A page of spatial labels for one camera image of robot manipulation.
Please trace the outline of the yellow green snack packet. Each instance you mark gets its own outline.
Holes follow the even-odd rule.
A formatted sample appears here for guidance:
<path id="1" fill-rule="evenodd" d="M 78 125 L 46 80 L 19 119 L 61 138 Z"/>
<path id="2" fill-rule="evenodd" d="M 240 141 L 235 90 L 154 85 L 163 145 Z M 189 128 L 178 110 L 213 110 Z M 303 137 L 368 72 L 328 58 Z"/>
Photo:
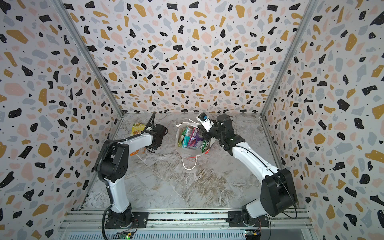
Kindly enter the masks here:
<path id="1" fill-rule="evenodd" d="M 134 123 L 131 130 L 131 136 L 138 135 L 146 128 L 146 124 Z"/>

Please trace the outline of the orange snack packet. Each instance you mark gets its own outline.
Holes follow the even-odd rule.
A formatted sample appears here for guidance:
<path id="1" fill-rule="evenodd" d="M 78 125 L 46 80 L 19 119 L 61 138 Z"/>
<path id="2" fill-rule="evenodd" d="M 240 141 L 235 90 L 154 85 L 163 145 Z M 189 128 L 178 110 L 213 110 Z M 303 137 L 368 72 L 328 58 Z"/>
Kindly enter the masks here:
<path id="1" fill-rule="evenodd" d="M 130 153 L 130 156 L 134 156 L 134 155 L 137 155 L 139 152 L 140 152 L 140 150 L 136 150 L 136 151 L 134 151 L 134 152 Z"/>

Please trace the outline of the red paper bag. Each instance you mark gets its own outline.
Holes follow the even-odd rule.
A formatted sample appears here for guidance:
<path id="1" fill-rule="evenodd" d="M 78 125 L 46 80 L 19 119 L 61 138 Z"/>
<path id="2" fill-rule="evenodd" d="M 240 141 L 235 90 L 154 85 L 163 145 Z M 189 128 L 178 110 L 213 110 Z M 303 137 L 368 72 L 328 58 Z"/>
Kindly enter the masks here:
<path id="1" fill-rule="evenodd" d="M 214 138 L 206 140 L 203 132 L 199 128 L 199 123 L 189 119 L 187 122 L 176 125 L 178 128 L 176 134 L 176 151 L 182 157 L 182 164 L 185 170 L 191 171 L 197 165 L 199 157 L 207 154 L 216 140 Z M 194 160 L 192 168 L 187 168 L 185 160 Z"/>

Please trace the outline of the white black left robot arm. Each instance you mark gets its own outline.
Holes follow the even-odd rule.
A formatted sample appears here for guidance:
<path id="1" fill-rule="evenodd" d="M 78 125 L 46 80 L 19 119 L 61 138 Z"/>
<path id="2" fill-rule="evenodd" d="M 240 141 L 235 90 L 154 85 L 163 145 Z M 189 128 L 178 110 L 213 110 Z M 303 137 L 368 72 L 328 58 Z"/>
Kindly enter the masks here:
<path id="1" fill-rule="evenodd" d="M 95 164 L 95 171 L 106 185 L 110 199 L 107 210 L 109 223 L 126 227 L 133 222 L 132 205 L 128 200 L 124 176 L 128 170 L 130 154 L 142 148 L 157 150 L 168 129 L 160 124 L 137 135 L 121 140 L 106 140 Z"/>

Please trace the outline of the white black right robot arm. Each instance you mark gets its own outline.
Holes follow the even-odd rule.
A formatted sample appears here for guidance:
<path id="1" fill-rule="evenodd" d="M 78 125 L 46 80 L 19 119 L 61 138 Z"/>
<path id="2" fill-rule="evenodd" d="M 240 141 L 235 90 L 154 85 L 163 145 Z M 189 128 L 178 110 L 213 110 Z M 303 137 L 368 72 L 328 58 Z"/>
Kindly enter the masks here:
<path id="1" fill-rule="evenodd" d="M 257 154 L 244 138 L 235 133 L 229 115 L 211 120 L 205 113 L 197 117 L 204 139 L 216 139 L 223 150 L 242 162 L 262 184 L 260 197 L 242 206 L 241 218 L 246 226 L 253 226 L 259 217 L 275 217 L 290 207 L 297 209 L 297 193 L 293 175 L 279 169 Z"/>

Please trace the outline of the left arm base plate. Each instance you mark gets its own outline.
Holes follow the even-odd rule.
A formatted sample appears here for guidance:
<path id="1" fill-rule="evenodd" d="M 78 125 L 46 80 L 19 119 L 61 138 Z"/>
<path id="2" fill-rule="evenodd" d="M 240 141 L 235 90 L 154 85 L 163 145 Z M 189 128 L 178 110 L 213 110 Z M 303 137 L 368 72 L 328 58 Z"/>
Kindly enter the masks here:
<path id="1" fill-rule="evenodd" d="M 149 219 L 149 212 L 127 212 L 108 215 L 106 229 L 145 229 Z"/>

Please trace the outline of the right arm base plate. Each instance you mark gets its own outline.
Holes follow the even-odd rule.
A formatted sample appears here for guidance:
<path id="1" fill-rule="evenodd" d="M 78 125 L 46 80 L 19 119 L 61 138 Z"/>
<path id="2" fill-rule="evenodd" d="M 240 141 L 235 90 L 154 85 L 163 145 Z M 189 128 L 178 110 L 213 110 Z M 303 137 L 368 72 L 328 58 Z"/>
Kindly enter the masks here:
<path id="1" fill-rule="evenodd" d="M 259 228 L 269 227 L 267 216 L 251 218 L 246 211 L 229 211 L 226 222 L 231 228 Z"/>

